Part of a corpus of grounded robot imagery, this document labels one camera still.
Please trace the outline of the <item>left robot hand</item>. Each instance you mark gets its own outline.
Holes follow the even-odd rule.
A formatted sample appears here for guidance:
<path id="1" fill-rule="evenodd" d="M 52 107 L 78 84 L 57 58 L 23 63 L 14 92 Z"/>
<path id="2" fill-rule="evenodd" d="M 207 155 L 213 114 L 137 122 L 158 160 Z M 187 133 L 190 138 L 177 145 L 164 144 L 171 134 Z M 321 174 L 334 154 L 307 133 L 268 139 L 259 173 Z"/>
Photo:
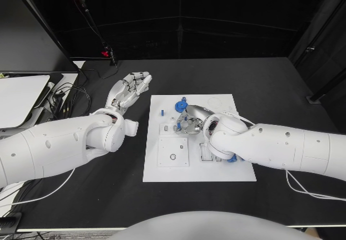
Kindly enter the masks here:
<path id="1" fill-rule="evenodd" d="M 128 107 L 135 103 L 141 93 L 148 90 L 152 76 L 147 71 L 131 72 L 122 80 L 119 80 L 108 93 L 105 108 L 125 114 Z"/>

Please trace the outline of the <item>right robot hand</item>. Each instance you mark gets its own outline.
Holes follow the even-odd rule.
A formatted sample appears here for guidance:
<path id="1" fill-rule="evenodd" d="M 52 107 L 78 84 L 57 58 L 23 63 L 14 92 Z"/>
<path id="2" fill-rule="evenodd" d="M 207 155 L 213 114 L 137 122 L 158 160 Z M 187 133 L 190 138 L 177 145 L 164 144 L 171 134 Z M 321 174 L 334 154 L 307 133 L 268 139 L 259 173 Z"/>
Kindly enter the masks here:
<path id="1" fill-rule="evenodd" d="M 203 130 L 207 118 L 214 114 L 199 105 L 187 105 L 176 120 L 174 132 L 177 134 L 197 135 Z"/>

